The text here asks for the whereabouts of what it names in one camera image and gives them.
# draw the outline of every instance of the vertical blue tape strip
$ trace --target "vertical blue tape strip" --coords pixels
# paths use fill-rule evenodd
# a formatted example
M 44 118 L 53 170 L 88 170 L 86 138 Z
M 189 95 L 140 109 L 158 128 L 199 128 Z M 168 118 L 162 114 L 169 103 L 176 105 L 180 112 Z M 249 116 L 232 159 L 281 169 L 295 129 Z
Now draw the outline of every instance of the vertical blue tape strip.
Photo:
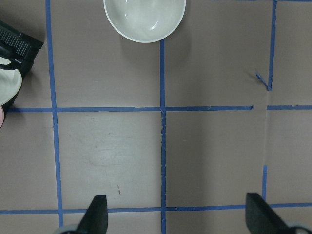
M 276 30 L 276 6 L 277 1 L 273 1 L 272 7 L 272 24 L 271 24 L 271 45 L 270 45 L 270 67 L 269 67 L 269 84 L 268 90 L 272 90 L 273 83 L 273 65 L 274 65 L 274 51 L 275 51 L 275 30 Z
M 161 233 L 166 234 L 166 101 L 165 39 L 160 41 L 160 109 L 161 109 Z
M 46 13 L 50 89 L 51 89 L 51 102 L 52 102 L 52 115 L 53 115 L 54 154 L 55 154 L 55 169 L 56 169 L 56 181 L 57 181 L 57 199 L 58 199 L 58 225 L 62 227 L 63 226 L 63 213 L 62 213 L 63 204 L 62 204 L 60 161 L 59 161 L 59 125 L 58 125 L 57 101 L 56 101 L 55 79 L 54 79 L 50 0 L 46 0 L 45 2 L 45 13 Z
M 268 166 L 263 166 L 262 171 L 262 198 L 263 200 L 267 199 L 267 175 L 268 175 Z

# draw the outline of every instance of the black object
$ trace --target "black object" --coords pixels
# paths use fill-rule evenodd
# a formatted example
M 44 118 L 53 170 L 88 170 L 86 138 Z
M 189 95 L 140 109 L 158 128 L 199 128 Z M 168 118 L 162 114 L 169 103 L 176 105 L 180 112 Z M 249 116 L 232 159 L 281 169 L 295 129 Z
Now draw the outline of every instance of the black object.
M 106 195 L 95 196 L 77 229 L 62 234 L 106 234 L 108 227 Z
M 246 196 L 246 225 L 251 234 L 312 234 L 303 227 L 288 227 L 259 194 Z
M 19 69 L 22 79 L 34 64 L 35 57 L 43 42 L 19 32 L 0 20 L 0 57 L 11 61 L 10 64 L 0 64 L 1 69 Z M 3 105 L 4 112 L 14 103 L 14 98 Z

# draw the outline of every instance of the dish rack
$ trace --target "dish rack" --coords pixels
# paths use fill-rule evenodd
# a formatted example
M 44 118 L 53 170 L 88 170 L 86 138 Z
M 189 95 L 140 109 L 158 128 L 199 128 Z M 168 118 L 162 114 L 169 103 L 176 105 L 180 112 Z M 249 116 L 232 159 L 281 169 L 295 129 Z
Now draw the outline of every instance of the dish rack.
M 15 70 L 21 73 L 22 80 L 34 64 L 35 57 L 43 42 L 28 36 L 0 20 L 0 57 L 11 61 L 0 64 L 0 69 Z M 14 103 L 18 93 L 2 107 L 6 113 Z

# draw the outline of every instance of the bowl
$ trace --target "bowl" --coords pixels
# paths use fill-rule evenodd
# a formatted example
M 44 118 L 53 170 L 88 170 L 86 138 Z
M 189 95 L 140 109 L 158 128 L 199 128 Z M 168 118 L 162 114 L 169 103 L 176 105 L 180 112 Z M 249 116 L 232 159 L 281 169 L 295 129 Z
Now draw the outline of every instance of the bowl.
M 10 61 L 0 57 L 0 64 L 9 64 Z M 0 106 L 11 100 L 20 90 L 21 74 L 16 70 L 0 69 Z
M 150 43 L 169 36 L 180 24 L 186 0 L 103 0 L 111 25 L 125 38 Z
M 0 106 L 0 128 L 3 124 L 3 121 L 4 121 L 4 111 L 3 111 L 2 106 Z

